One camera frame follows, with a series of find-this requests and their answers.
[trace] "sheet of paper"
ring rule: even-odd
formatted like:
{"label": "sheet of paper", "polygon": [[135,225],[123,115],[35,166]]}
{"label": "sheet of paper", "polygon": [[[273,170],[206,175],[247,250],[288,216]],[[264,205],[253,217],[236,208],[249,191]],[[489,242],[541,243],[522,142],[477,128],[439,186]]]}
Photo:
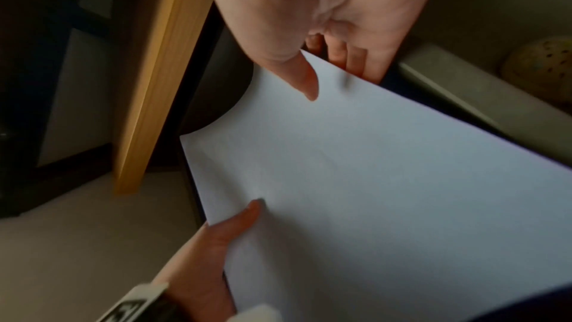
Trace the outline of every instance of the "sheet of paper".
{"label": "sheet of paper", "polygon": [[462,321],[572,281],[572,172],[312,56],[314,103],[256,68],[181,137],[211,223],[264,198],[225,266],[285,321]]}

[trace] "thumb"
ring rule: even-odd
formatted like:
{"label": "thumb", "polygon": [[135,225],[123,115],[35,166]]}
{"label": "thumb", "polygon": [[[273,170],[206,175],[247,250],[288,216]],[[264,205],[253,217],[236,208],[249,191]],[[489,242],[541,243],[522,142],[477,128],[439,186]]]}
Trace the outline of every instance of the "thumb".
{"label": "thumb", "polygon": [[259,64],[304,93],[308,100],[318,98],[318,76],[302,52],[298,51],[287,61],[262,61]]}
{"label": "thumb", "polygon": [[260,202],[253,200],[239,214],[210,227],[210,232],[218,242],[230,243],[254,225],[261,208]]}

